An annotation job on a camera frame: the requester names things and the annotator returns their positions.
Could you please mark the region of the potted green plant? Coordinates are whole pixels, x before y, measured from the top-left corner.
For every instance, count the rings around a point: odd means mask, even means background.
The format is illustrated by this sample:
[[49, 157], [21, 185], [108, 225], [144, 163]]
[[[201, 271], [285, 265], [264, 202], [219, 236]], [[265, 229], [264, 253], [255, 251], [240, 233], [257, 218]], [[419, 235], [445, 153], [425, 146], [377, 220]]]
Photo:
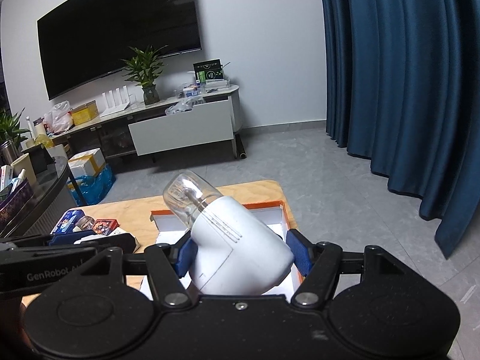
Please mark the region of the potted green plant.
[[160, 101], [155, 81], [164, 71], [164, 62], [160, 55], [163, 48], [163, 46], [160, 48], [148, 46], [145, 49], [139, 49], [131, 46], [129, 49], [133, 52], [133, 57], [123, 59], [124, 78], [142, 88], [146, 106]]

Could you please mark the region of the black green display box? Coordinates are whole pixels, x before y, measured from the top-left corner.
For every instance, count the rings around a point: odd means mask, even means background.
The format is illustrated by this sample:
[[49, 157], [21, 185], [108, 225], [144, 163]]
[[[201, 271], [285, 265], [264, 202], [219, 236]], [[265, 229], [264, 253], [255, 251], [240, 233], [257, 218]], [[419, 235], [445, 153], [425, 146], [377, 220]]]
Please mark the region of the black green display box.
[[194, 63], [193, 72], [196, 82], [201, 85], [213, 80], [224, 80], [223, 64], [219, 58]]

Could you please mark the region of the black television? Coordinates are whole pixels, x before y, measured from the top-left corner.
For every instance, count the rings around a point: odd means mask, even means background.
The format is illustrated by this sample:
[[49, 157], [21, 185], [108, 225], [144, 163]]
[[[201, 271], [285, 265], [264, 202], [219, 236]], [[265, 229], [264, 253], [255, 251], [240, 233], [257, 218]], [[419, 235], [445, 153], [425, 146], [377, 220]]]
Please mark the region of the black television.
[[195, 0], [67, 0], [37, 20], [49, 99], [119, 72], [134, 49], [201, 47]]

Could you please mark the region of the black round side table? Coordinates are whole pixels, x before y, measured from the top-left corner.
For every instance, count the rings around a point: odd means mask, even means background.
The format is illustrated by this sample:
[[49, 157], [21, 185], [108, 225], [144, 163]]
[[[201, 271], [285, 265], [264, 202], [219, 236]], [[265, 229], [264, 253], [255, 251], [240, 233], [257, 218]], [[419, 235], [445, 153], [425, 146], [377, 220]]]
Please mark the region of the black round side table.
[[54, 162], [37, 175], [32, 197], [1, 230], [1, 238], [49, 234], [66, 211], [77, 207], [68, 187], [71, 175], [68, 160], [54, 157]]

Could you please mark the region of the dark playing card box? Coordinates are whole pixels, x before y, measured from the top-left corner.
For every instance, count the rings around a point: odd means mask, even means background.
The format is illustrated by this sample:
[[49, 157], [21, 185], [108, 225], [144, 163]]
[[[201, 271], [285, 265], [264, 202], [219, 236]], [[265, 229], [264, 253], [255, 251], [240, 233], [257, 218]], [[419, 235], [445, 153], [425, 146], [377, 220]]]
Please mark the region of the dark playing card box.
[[97, 219], [92, 230], [98, 235], [108, 236], [118, 227], [119, 223], [116, 219]]

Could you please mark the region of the blue tissue pack box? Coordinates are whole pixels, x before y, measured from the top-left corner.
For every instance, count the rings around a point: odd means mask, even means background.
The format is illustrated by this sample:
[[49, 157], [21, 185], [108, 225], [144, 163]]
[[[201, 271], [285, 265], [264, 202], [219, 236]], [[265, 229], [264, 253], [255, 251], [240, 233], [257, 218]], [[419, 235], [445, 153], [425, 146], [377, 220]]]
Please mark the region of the blue tissue pack box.
[[52, 228], [50, 234], [68, 234], [72, 233], [76, 223], [85, 216], [83, 210], [68, 210], [58, 220], [57, 224]]

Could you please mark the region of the blue curtain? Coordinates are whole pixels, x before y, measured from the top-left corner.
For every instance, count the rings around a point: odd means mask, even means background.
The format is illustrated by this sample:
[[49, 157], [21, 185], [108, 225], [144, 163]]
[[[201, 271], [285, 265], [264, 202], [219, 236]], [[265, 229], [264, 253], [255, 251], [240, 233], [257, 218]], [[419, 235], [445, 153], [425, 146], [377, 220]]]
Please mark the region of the blue curtain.
[[479, 208], [479, 0], [322, 0], [326, 131], [438, 219], [453, 255]]

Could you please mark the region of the yellow box on cabinet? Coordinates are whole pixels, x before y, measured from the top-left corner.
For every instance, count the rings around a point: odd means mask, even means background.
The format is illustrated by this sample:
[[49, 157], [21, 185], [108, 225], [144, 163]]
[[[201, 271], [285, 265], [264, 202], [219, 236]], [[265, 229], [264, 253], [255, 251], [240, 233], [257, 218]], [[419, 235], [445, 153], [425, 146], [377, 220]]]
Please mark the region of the yellow box on cabinet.
[[71, 110], [72, 121], [75, 126], [88, 123], [98, 115], [98, 107], [95, 101], [87, 102]]

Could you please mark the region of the cardboard boxes on floor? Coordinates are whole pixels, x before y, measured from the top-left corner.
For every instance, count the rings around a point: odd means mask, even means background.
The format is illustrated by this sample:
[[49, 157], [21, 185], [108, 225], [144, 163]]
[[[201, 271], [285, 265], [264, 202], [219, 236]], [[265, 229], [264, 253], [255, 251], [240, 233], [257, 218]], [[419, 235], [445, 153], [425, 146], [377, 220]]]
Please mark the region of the cardboard boxes on floor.
[[78, 206], [100, 203], [116, 181], [112, 168], [107, 164], [100, 148], [73, 155], [68, 165], [80, 192], [75, 190], [72, 182], [67, 186]]

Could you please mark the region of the white plastic bag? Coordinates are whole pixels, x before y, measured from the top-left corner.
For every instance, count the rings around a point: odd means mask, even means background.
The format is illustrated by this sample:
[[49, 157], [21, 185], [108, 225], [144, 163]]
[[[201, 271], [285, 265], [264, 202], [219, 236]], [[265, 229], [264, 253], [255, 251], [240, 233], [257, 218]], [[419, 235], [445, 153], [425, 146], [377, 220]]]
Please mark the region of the white plastic bag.
[[68, 131], [73, 126], [71, 116], [72, 107], [69, 101], [55, 104], [44, 114], [43, 122], [46, 130], [52, 134], [60, 134]]

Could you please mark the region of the orange white shallow box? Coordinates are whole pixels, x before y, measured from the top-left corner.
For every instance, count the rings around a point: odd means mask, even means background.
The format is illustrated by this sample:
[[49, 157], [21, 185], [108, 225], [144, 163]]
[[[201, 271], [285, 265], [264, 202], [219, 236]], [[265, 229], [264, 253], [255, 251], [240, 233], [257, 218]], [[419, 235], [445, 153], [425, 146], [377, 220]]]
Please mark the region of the orange white shallow box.
[[153, 211], [158, 244], [189, 239], [174, 267], [184, 287], [207, 295], [282, 295], [291, 299], [301, 283], [287, 247], [289, 219], [282, 201], [241, 205], [222, 197], [193, 226], [170, 211]]

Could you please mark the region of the white plug-in vaporizer with bottle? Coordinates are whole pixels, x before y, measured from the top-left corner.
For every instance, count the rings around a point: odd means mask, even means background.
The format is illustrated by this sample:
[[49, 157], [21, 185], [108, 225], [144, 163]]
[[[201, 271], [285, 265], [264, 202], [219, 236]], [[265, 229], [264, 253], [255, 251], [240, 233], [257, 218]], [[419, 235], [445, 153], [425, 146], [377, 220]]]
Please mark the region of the white plug-in vaporizer with bottle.
[[190, 277], [202, 294], [262, 295], [289, 275], [294, 255], [287, 243], [198, 174], [177, 174], [163, 199], [198, 247]]

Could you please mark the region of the white wifi router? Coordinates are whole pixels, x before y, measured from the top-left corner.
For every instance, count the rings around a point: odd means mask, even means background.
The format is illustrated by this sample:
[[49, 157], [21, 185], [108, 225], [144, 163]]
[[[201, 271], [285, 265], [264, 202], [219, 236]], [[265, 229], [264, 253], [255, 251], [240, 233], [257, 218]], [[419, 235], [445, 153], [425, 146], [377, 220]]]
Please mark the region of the white wifi router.
[[128, 87], [118, 87], [115, 90], [109, 90], [102, 93], [102, 99], [105, 104], [104, 110], [99, 114], [100, 117], [112, 115], [117, 112], [125, 111], [130, 105], [130, 96]]

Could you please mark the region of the white tv cabinet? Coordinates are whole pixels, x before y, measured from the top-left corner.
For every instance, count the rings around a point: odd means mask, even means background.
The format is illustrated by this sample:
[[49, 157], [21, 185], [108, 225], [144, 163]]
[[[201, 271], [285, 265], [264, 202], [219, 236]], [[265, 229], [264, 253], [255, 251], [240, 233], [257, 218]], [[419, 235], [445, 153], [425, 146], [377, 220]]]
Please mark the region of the white tv cabinet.
[[150, 106], [135, 104], [73, 127], [53, 142], [68, 145], [74, 154], [98, 147], [110, 160], [228, 141], [234, 158], [246, 158], [240, 137], [239, 87], [217, 88], [202, 98], [203, 103], [173, 115], [166, 115], [165, 110], [178, 103], [174, 97]]

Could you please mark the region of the purple tray of boxes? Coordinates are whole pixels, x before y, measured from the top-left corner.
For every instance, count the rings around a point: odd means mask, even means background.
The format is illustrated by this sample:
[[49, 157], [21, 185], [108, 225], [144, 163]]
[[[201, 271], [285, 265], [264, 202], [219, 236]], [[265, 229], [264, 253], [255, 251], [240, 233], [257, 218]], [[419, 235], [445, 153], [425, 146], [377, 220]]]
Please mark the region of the purple tray of boxes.
[[32, 196], [32, 187], [23, 169], [19, 176], [1, 191], [1, 231], [7, 229]]

